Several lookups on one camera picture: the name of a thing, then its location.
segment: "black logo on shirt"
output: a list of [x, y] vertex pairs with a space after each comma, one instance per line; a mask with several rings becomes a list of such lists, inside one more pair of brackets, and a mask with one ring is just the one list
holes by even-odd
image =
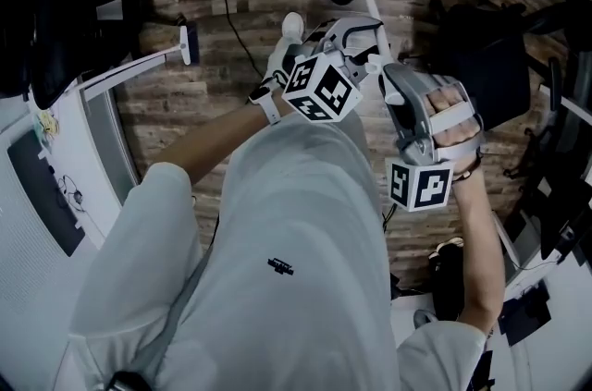
[[278, 258], [267, 260], [267, 264], [273, 266], [273, 268], [276, 270], [276, 273], [280, 273], [281, 275], [286, 273], [287, 275], [292, 276], [294, 274], [292, 267], [287, 263], [281, 262]]

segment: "white sleeve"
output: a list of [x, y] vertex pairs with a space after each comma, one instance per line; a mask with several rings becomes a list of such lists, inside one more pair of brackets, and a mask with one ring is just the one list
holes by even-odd
[[189, 176], [153, 165], [129, 193], [74, 311], [70, 344], [89, 389], [100, 389], [160, 333], [201, 256]]
[[401, 389], [465, 391], [486, 339], [479, 329], [458, 322], [420, 327], [397, 349]]

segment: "sneaker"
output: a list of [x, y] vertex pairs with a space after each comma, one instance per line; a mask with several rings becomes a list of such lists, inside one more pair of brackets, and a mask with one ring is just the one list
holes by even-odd
[[281, 24], [281, 34], [286, 38], [302, 41], [304, 34], [304, 20], [295, 12], [290, 12]]
[[440, 243], [439, 245], [437, 245], [436, 253], [439, 253], [440, 250], [446, 245], [456, 245], [457, 247], [462, 248], [464, 246], [464, 241], [461, 237], [451, 238], [448, 241], [445, 241], [444, 243]]

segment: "forearm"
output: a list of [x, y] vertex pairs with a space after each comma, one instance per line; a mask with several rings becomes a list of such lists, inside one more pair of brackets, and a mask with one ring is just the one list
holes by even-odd
[[463, 322], [484, 332], [497, 320], [503, 305], [505, 273], [500, 239], [485, 189], [483, 171], [477, 169], [454, 187], [464, 238]]
[[[279, 96], [274, 97], [274, 100], [281, 115], [290, 111]], [[165, 148], [154, 161], [178, 165], [189, 174], [191, 183], [195, 184], [268, 124], [260, 106], [246, 104], [193, 129]]]

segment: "wristwatch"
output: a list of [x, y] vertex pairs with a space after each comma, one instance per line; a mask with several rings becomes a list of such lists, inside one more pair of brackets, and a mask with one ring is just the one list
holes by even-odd
[[281, 119], [281, 115], [272, 98], [272, 92], [269, 90], [269, 87], [263, 86], [255, 89], [251, 95], [249, 95], [249, 102], [263, 108], [270, 125], [275, 125]]

